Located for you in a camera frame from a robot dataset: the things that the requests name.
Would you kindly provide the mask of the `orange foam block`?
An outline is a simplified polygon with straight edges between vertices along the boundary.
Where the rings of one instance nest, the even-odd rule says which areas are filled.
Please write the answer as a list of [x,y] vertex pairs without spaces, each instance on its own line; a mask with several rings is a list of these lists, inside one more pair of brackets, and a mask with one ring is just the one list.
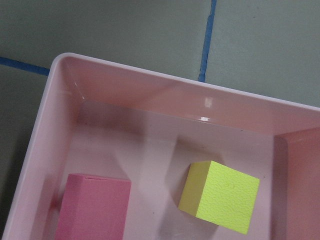
[[320,129],[274,137],[272,240],[320,238]]

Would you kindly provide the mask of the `pink plastic bin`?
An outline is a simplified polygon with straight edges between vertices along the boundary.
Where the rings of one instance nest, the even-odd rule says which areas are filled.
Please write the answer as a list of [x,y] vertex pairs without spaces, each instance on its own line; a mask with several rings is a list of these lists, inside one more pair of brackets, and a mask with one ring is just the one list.
[[[52,240],[68,174],[132,182],[126,240],[272,240],[274,137],[320,129],[317,107],[75,53],[50,67],[5,240]],[[248,233],[177,205],[193,162],[260,180]]]

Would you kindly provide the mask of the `yellow foam block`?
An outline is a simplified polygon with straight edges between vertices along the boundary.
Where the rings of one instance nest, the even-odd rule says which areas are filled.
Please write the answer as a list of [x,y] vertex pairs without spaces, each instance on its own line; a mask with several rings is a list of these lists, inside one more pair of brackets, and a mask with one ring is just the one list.
[[191,163],[178,209],[246,235],[260,180],[215,161]]

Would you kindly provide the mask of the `pink foam block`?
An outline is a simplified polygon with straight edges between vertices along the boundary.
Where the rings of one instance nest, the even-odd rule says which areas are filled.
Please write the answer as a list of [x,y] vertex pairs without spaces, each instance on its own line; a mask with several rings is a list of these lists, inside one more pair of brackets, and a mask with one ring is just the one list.
[[130,191],[127,179],[69,174],[55,239],[121,240]]

